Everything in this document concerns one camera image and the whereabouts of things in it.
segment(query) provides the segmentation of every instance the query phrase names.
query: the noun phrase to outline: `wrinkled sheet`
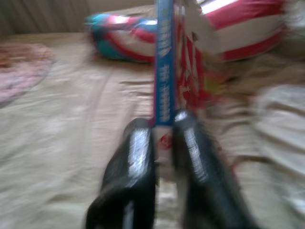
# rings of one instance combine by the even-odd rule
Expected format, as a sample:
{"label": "wrinkled sheet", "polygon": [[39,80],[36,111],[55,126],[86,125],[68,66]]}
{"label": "wrinkled sheet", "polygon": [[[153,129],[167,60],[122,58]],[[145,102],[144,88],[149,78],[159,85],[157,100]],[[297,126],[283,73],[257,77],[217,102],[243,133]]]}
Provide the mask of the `wrinkled sheet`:
{"label": "wrinkled sheet", "polygon": [[[123,128],[134,117],[151,115],[153,69],[97,58],[83,34],[18,35],[7,41],[45,44],[57,61],[45,80],[0,109],[0,228],[80,229]],[[300,189],[279,182],[274,158],[261,156],[262,143],[273,147],[258,128],[268,116],[254,122],[260,117],[254,105],[260,104],[254,97],[259,91],[279,83],[303,87],[304,65],[292,61],[291,53],[290,59],[281,56],[285,44],[229,64],[235,80],[211,118],[248,206],[268,229],[302,228],[291,210],[296,199],[290,198]],[[299,48],[297,59],[302,56]],[[162,181],[155,228],[177,229],[178,218],[175,185]]]}

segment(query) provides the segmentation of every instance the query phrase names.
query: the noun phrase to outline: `bed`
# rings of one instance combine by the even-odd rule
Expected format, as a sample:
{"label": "bed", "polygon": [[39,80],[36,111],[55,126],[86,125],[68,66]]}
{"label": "bed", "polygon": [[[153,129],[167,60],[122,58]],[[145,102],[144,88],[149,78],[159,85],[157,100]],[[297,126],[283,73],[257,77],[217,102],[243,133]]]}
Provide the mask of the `bed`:
{"label": "bed", "polygon": [[[149,7],[131,12],[154,14]],[[83,33],[14,35],[4,42],[45,44],[56,62],[41,83],[0,109],[0,228],[82,228],[123,128],[152,113],[153,68],[102,59]],[[304,170],[294,171],[305,150],[298,146],[290,166],[274,153],[280,144],[286,152],[295,149],[295,142],[283,141],[288,130],[297,128],[300,139],[305,131],[298,126],[304,122],[305,50],[291,52],[296,42],[303,40],[290,36],[272,52],[228,64],[234,80],[210,118],[249,208],[268,229],[305,228]],[[291,124],[266,134],[279,117]],[[278,131],[283,136],[276,144],[270,135]],[[161,181],[157,206],[155,228],[179,228],[175,184]]]}

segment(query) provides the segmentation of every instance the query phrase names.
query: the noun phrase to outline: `blue strip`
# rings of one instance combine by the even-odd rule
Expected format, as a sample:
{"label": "blue strip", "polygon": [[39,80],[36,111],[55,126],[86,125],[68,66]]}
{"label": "blue strip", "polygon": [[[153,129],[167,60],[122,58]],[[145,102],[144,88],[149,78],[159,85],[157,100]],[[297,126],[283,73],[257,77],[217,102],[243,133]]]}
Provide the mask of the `blue strip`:
{"label": "blue strip", "polygon": [[157,0],[155,125],[172,126],[175,111],[174,0]]}

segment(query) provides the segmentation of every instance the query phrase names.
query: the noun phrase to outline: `red stripe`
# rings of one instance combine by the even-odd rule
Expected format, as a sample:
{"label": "red stripe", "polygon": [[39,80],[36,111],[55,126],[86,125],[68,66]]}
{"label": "red stripe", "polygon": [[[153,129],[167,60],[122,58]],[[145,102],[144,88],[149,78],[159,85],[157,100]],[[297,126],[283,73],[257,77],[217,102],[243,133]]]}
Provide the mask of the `red stripe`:
{"label": "red stripe", "polygon": [[147,32],[145,30],[134,29],[131,31],[131,34],[136,36],[139,40],[147,43],[154,43],[156,39],[155,33]]}
{"label": "red stripe", "polygon": [[143,56],[140,55],[136,52],[133,52],[131,50],[126,49],[121,43],[115,38],[115,36],[112,35],[112,32],[107,33],[107,39],[111,42],[111,44],[122,54],[135,59],[137,61],[141,62],[153,62],[154,61],[154,56]]}
{"label": "red stripe", "polygon": [[216,29],[221,29],[253,18],[282,14],[283,8],[283,0],[238,0],[207,13],[206,17]]}
{"label": "red stripe", "polygon": [[224,53],[224,59],[226,61],[233,61],[243,58],[248,58],[262,52],[265,52],[271,49],[274,45],[280,42],[282,38],[283,32],[280,31],[277,34],[273,35],[272,37],[260,42],[256,43],[247,47],[243,47],[240,49],[235,49],[231,51],[227,51]]}

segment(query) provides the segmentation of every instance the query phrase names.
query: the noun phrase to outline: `pillow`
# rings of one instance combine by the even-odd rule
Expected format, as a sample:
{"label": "pillow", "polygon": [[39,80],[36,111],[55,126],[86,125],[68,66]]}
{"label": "pillow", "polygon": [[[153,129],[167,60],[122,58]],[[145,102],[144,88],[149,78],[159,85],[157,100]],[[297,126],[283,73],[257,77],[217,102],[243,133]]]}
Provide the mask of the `pillow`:
{"label": "pillow", "polygon": [[285,31],[283,0],[208,0],[201,7],[216,29],[226,61],[271,49]]}

